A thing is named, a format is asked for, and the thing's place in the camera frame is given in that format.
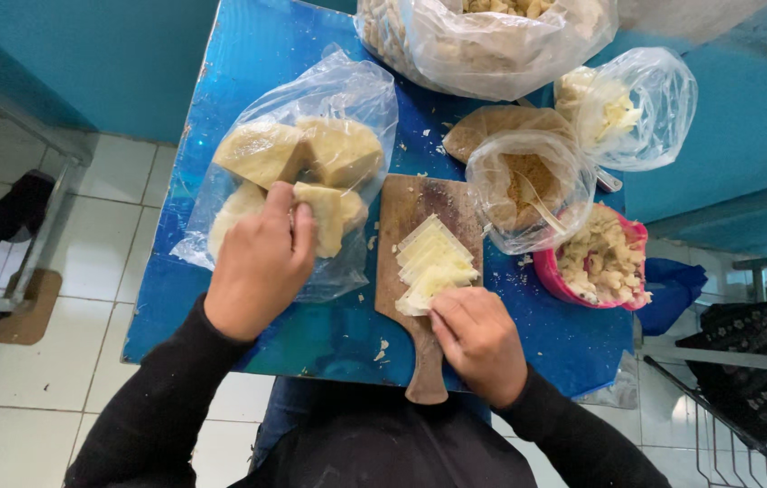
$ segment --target dark shoe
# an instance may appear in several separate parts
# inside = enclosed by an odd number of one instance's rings
[[[0,200],[0,206],[19,224],[18,235],[26,234],[23,227],[29,236],[37,233],[46,217],[46,205],[50,201],[55,182],[52,176],[32,169],[13,183],[13,187]]]

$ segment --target pink plastic bowl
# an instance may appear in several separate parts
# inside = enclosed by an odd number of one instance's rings
[[[639,274],[645,277],[645,243],[649,239],[649,233],[645,230],[645,226],[639,222],[628,221],[618,212],[615,212],[618,216],[618,221],[621,222],[621,227],[625,229],[625,237],[629,244],[637,244],[637,250],[643,253],[643,262],[639,264]],[[623,301],[607,301],[603,303],[593,304],[587,300],[580,298],[579,295],[574,294],[558,272],[558,260],[557,254],[563,252],[561,248],[547,249],[545,251],[538,251],[533,254],[534,270],[537,271],[537,277],[540,278],[543,286],[549,290],[555,298],[566,301],[568,303],[575,303],[577,305],[587,306],[589,308],[614,308],[621,306],[626,310],[636,310],[642,308],[645,304],[645,279],[639,284],[639,294],[637,294],[637,300],[633,302],[625,303]]]

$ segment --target black sleeve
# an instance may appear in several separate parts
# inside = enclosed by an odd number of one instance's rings
[[[637,446],[562,396],[531,365],[519,398],[496,413],[546,454],[567,486],[670,486]]]
[[[68,488],[194,486],[189,462],[209,403],[253,345],[219,333],[203,312],[204,298],[103,409],[67,471]]]

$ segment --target person's left hand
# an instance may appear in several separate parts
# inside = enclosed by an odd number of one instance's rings
[[[206,317],[229,338],[254,340],[296,298],[314,268],[312,209],[290,209],[293,186],[276,182],[259,216],[237,222],[224,237],[203,302]]]

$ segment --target person's right hand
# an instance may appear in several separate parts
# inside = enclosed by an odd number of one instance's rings
[[[293,212],[293,186],[272,184],[259,216],[227,231],[203,302],[206,317],[229,338],[250,341],[296,298],[314,268],[315,223],[307,203]]]
[[[516,324],[500,297],[481,287],[436,294],[429,316],[447,361],[489,405],[513,404],[528,380]]]

